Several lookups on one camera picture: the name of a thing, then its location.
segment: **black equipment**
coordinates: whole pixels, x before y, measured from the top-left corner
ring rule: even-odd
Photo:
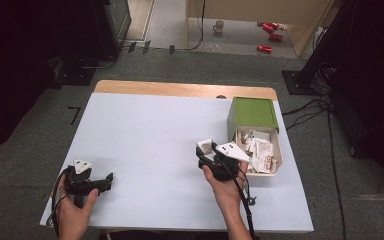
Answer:
[[[350,140],[350,154],[384,167],[384,1],[342,1],[305,67],[285,78],[290,94],[305,94],[291,87],[309,87],[320,68],[336,69],[328,80],[329,98]]]
[[[43,3],[45,27],[64,62],[55,85],[90,84],[99,61],[117,58],[132,22],[127,0]]]
[[[217,144],[212,142],[211,148],[216,153],[214,161],[205,157],[204,152],[196,147],[196,156],[199,158],[198,167],[202,169],[203,165],[207,165],[213,172],[214,178],[220,182],[232,180],[238,176],[239,161],[224,156],[217,149]]]
[[[58,179],[54,185],[54,191],[52,192],[52,212],[48,220],[46,221],[47,226],[50,226],[51,224],[54,225],[54,229],[58,237],[59,224],[56,210],[58,204],[63,198],[68,197],[68,195],[74,195],[74,204],[79,208],[83,208],[84,197],[88,196],[93,189],[98,189],[98,196],[102,192],[111,190],[111,184],[114,178],[113,173],[110,173],[105,179],[96,181],[91,181],[89,179],[91,173],[91,168],[87,168],[83,172],[77,172],[74,166],[69,165],[58,176]],[[61,192],[58,189],[58,184],[64,174],[66,175],[64,189],[67,195],[61,196]]]

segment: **metal bracket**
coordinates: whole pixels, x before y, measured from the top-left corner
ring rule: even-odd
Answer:
[[[226,157],[239,161],[251,162],[251,158],[234,142],[218,145],[216,149]]]
[[[93,165],[90,162],[77,160],[77,159],[74,159],[73,163],[74,163],[74,169],[76,169],[76,174],[81,174],[82,172],[88,170]]]

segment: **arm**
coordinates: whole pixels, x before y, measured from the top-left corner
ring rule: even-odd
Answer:
[[[248,163],[241,162],[240,168],[246,172]],[[219,182],[217,181],[211,170],[207,166],[202,167],[205,178],[213,188],[214,196],[217,204],[223,214],[224,221],[226,222],[227,232],[230,240],[251,240],[251,236],[245,227],[244,222],[239,211],[240,197],[238,188],[233,181]],[[236,178],[238,183],[243,187],[243,180]]]
[[[65,175],[61,178],[58,189],[61,191],[61,198],[67,195],[64,189]],[[98,197],[98,189],[93,189],[87,198],[83,208],[78,208],[67,196],[58,204],[57,214],[59,221],[59,239],[77,240],[85,234],[89,225],[90,213]]]

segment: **cord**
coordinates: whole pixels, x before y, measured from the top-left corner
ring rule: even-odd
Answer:
[[[246,218],[248,221],[248,228],[249,228],[249,233],[251,235],[251,238],[254,240],[259,240],[260,238],[255,236],[254,225],[252,224],[252,213],[251,213],[251,210],[249,209],[247,199],[245,199],[245,195],[244,195],[244,192],[243,192],[241,186],[239,185],[238,181],[236,180],[236,177],[230,172],[229,168],[223,162],[220,162],[220,163],[221,163],[221,165],[223,165],[224,169],[226,169],[226,171],[232,177],[233,182],[235,183],[236,187],[238,188],[239,196],[241,197],[242,204],[244,205],[244,208],[245,208]]]
[[[58,191],[58,184],[62,178],[62,176],[64,174],[66,174],[68,172],[68,168],[62,170],[62,172],[60,173],[60,175],[58,176],[58,179],[57,181],[55,182],[55,185],[54,185],[54,191],[52,192],[52,205],[51,205],[51,209],[52,209],[52,212],[51,212],[51,215],[49,216],[48,218],[48,221],[46,221],[46,225],[47,226],[50,226],[51,225],[51,221],[50,219],[52,219],[52,224],[54,225],[54,230],[55,230],[55,233],[57,234],[57,237],[59,237],[59,224],[58,224],[58,218],[57,218],[57,214],[56,214],[56,209],[57,209],[57,205],[61,202],[61,200],[63,198],[61,198],[57,204],[55,204],[55,196],[57,194],[57,191]]]
[[[205,14],[205,0],[202,4],[202,12],[201,12],[201,25],[199,24],[199,21],[198,21],[198,18],[197,18],[197,22],[198,22],[198,29],[201,31],[201,37],[198,41],[198,43],[193,47],[193,48],[181,48],[181,49],[176,49],[176,51],[193,51],[195,49],[197,49],[199,46],[201,46],[202,43],[204,43],[204,14]],[[153,49],[153,50],[167,50],[166,48],[152,48],[150,47],[149,49]]]
[[[242,171],[242,169],[240,169],[239,168],[239,171],[241,171],[241,173],[245,176],[245,180],[246,180],[246,182],[247,182],[247,184],[246,184],[246,201],[247,201],[247,203],[249,204],[249,200],[250,200],[250,198],[251,198],[251,192],[250,192],[250,190],[249,190],[249,181],[248,181],[248,178],[246,177],[246,174]]]
[[[310,102],[306,103],[304,106],[302,106],[302,107],[300,107],[300,108],[297,108],[297,109],[295,109],[295,110],[292,110],[292,111],[289,111],[289,112],[286,112],[286,113],[282,113],[282,116],[285,116],[285,115],[288,115],[288,114],[292,114],[292,113],[297,113],[297,112],[299,112],[299,111],[301,111],[301,110],[303,110],[303,109],[305,109],[305,108],[310,108],[310,107],[308,107],[308,105],[310,105],[311,103],[316,102],[316,101],[317,101],[317,103],[318,103],[318,107],[322,109],[321,111],[318,111],[318,112],[306,113],[306,114],[304,114],[304,115],[302,115],[302,116],[297,117],[297,118],[295,119],[294,123],[293,123],[291,126],[289,126],[289,127],[286,128],[286,131],[288,131],[288,130],[291,129],[292,127],[298,126],[298,125],[300,125],[300,124],[303,124],[303,123],[309,121],[310,119],[316,117],[317,115],[321,114],[321,113],[324,112],[324,111],[329,110],[329,104],[328,104],[326,101],[324,101],[324,100],[322,99],[322,98],[325,97],[325,96],[327,96],[327,95],[325,94],[325,95],[320,96],[318,99],[313,99],[313,100],[311,100]],[[299,119],[301,119],[301,118],[303,118],[303,117],[305,117],[305,116],[311,116],[311,117],[307,118],[307,119],[304,120],[304,121],[298,122]]]
[[[114,62],[115,58],[116,58],[116,57],[113,57],[109,63],[107,63],[107,64],[105,64],[105,65],[102,65],[102,66],[96,66],[96,67],[81,67],[81,68],[83,68],[83,69],[102,69],[102,68],[106,68],[106,67],[108,67],[109,65],[111,65],[111,64]]]
[[[334,149],[333,149],[332,126],[331,126],[331,123],[330,123],[330,109],[327,110],[327,122],[328,122],[328,126],[329,126],[330,155],[332,157],[333,176],[335,177],[335,187],[336,187],[336,192],[337,192],[337,195],[338,195],[339,210],[341,212],[342,237],[343,237],[344,240],[346,240],[347,239],[347,229],[346,229],[346,226],[345,226],[345,217],[344,217],[344,209],[342,207],[341,190],[339,189],[338,176],[337,176],[337,171],[336,171],[335,152],[334,152]]]
[[[343,210],[343,205],[342,205],[341,190],[339,188],[338,175],[337,175],[337,170],[336,170],[335,152],[334,152],[334,148],[333,148],[332,125],[331,125],[331,122],[330,122],[330,114],[332,112],[332,106],[331,106],[331,104],[329,104],[328,102],[323,100],[323,97],[325,97],[325,96],[327,96],[327,95],[325,94],[325,95],[320,96],[318,99],[313,99],[309,103],[305,104],[303,107],[295,109],[295,110],[292,110],[292,111],[289,111],[289,112],[284,113],[282,115],[299,112],[302,109],[307,108],[308,105],[310,105],[311,103],[313,103],[315,101],[318,102],[318,106],[322,109],[316,115],[318,115],[318,114],[320,114],[322,112],[325,112],[325,111],[327,112],[327,121],[328,121],[328,128],[329,128],[329,140],[330,140],[330,155],[331,155],[331,160],[332,160],[333,176],[334,176],[334,179],[335,179],[335,187],[336,187],[336,192],[337,192],[337,196],[338,196],[339,211],[341,213],[342,237],[343,237],[343,240],[346,240],[347,239],[347,230],[346,230],[346,225],[345,225],[345,217],[344,217],[344,210]],[[292,126],[296,126],[296,125],[299,125],[301,123],[304,123],[304,122],[310,120],[311,118],[315,117],[316,115],[314,115],[314,116],[312,116],[312,117],[310,117],[310,118],[306,119],[305,121],[300,122],[298,124],[295,124],[295,125],[293,124]]]

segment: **box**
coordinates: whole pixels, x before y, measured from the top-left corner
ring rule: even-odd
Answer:
[[[283,158],[279,144],[279,125],[273,100],[261,98],[234,97],[227,117],[227,132],[229,141],[234,141],[241,149],[245,149],[240,138],[242,133],[256,130],[270,133],[270,142],[273,144],[273,159],[277,160],[274,173],[252,173],[247,177],[272,177],[282,165]]]

